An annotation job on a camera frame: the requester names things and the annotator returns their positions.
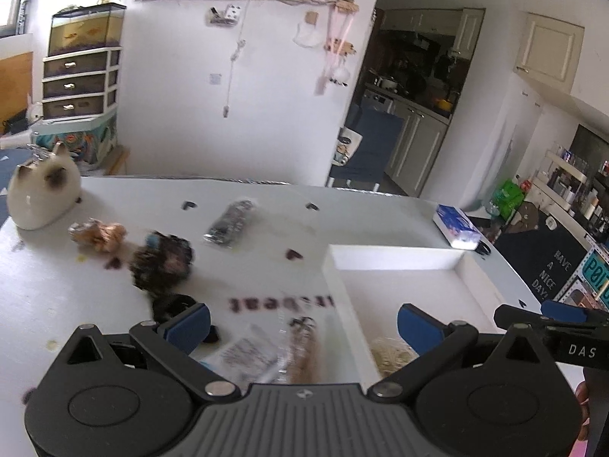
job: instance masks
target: kitchen cabinet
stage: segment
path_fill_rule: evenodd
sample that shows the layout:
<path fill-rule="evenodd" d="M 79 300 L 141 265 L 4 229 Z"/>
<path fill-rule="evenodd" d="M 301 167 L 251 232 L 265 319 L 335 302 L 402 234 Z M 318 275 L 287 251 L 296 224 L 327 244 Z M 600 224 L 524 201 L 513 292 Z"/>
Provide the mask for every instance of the kitchen cabinet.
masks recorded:
<path fill-rule="evenodd" d="M 381 29 L 455 36 L 461 15 L 461 10 L 387 10 Z"/>
<path fill-rule="evenodd" d="M 584 28 L 529 14 L 514 72 L 563 93 L 573 87 Z"/>
<path fill-rule="evenodd" d="M 400 106 L 403 110 L 397 108 L 395 113 L 404 118 L 404 128 L 387 174 L 409 196 L 418 197 L 440 151 L 447 126 L 403 103 Z"/>
<path fill-rule="evenodd" d="M 462 14 L 461 10 L 422 10 L 416 31 L 456 36 Z"/>
<path fill-rule="evenodd" d="M 420 121 L 420 117 L 416 115 L 415 110 L 406 105 L 406 103 L 396 102 L 394 114 L 404 119 L 404 126 L 402 127 L 402 131 L 398 136 L 398 140 L 395 143 L 394 152 L 391 154 L 389 163 L 385 169 L 385 173 L 391 178 L 395 176 L 398 169 L 398 164 L 401 161 L 400 153 L 403 151 L 404 147 L 408 143 L 408 140 L 410 139 L 413 122 Z"/>
<path fill-rule="evenodd" d="M 422 10 L 387 10 L 382 30 L 416 31 L 422 21 Z"/>
<path fill-rule="evenodd" d="M 452 56 L 471 60 L 478 42 L 483 18 L 484 10 L 472 8 L 463 10 L 455 42 L 451 48 Z"/>

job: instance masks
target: blue chair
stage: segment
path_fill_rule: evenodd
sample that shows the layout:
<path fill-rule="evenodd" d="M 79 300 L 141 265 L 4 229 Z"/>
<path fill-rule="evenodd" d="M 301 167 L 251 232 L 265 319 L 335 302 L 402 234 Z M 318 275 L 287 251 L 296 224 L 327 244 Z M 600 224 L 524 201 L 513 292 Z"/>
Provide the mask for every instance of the blue chair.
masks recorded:
<path fill-rule="evenodd" d="M 349 109 L 347 128 L 362 135 L 362 141 L 345 166 L 332 166 L 330 178 L 378 184 L 404 125 L 403 118 L 372 108 Z"/>

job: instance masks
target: wooden board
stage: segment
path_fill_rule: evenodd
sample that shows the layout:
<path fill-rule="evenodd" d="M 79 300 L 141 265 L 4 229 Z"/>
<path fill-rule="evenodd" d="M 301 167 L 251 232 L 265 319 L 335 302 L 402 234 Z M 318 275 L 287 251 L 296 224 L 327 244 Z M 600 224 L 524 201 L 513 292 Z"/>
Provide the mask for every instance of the wooden board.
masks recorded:
<path fill-rule="evenodd" d="M 32 93 L 32 55 L 30 51 L 0 60 L 0 122 L 27 108 L 27 95 Z"/>

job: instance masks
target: fish tank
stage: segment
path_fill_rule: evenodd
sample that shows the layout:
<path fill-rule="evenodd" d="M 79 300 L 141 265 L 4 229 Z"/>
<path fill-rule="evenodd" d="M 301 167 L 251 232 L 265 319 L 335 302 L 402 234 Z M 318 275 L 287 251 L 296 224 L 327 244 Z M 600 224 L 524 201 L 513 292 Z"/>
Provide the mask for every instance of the fish tank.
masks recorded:
<path fill-rule="evenodd" d="M 126 8 L 104 3 L 53 15 L 49 56 L 119 46 Z"/>

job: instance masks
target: wall outlet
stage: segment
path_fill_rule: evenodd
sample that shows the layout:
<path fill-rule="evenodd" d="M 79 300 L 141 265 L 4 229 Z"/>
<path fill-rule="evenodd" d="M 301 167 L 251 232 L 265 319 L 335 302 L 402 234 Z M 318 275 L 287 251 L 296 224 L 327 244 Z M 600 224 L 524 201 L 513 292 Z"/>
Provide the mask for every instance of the wall outlet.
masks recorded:
<path fill-rule="evenodd" d="M 239 5 L 229 5 L 226 7 L 226 12 L 224 12 L 224 18 L 228 21 L 239 20 L 239 16 L 241 15 L 241 7 Z"/>

